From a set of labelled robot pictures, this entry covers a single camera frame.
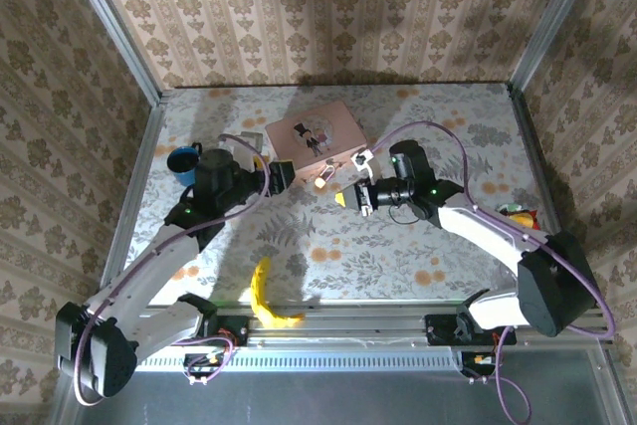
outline table surface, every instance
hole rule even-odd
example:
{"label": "table surface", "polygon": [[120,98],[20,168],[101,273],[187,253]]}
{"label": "table surface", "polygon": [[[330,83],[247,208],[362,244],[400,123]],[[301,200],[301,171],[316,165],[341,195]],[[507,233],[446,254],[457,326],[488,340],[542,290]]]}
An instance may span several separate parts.
{"label": "table surface", "polygon": [[[516,202],[544,208],[511,100],[504,85],[273,87],[174,92],[166,105],[127,262],[149,243],[182,187],[166,168],[174,148],[201,141],[218,145],[222,132],[264,134],[286,114],[343,100],[372,144],[407,122],[430,119],[459,135],[470,156],[474,197],[496,208]],[[436,175],[461,182],[461,155],[444,133],[418,127],[395,140],[414,138],[426,149]],[[385,172],[392,168],[380,154]],[[506,287],[509,271],[480,248],[426,222],[393,223],[387,211],[362,218],[344,210],[334,192],[359,177],[349,165],[323,190],[296,185],[231,221],[199,257],[182,268],[152,305],[172,304],[190,292],[215,302],[248,302],[259,260],[272,258],[267,296],[272,304],[362,301],[461,300],[482,288]],[[399,210],[399,221],[412,217]]]}

